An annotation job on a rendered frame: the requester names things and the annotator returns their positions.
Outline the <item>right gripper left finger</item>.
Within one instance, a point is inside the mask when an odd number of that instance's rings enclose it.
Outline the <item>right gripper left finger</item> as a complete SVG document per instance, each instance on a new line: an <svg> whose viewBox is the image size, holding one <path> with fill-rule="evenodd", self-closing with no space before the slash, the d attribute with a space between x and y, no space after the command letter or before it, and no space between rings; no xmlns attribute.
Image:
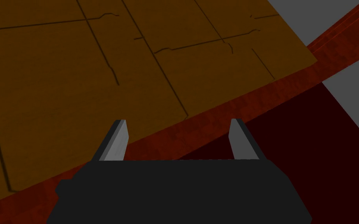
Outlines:
<svg viewBox="0 0 359 224"><path fill-rule="evenodd" d="M92 161L122 161L128 140L126 120L115 120L92 157Z"/></svg>

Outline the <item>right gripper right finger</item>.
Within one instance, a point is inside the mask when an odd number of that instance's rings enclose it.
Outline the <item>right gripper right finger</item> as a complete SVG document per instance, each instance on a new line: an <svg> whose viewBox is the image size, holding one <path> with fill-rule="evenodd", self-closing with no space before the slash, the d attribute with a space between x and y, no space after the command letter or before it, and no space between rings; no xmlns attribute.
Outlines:
<svg viewBox="0 0 359 224"><path fill-rule="evenodd" d="M242 119L231 119L228 138L234 159L266 159Z"/></svg>

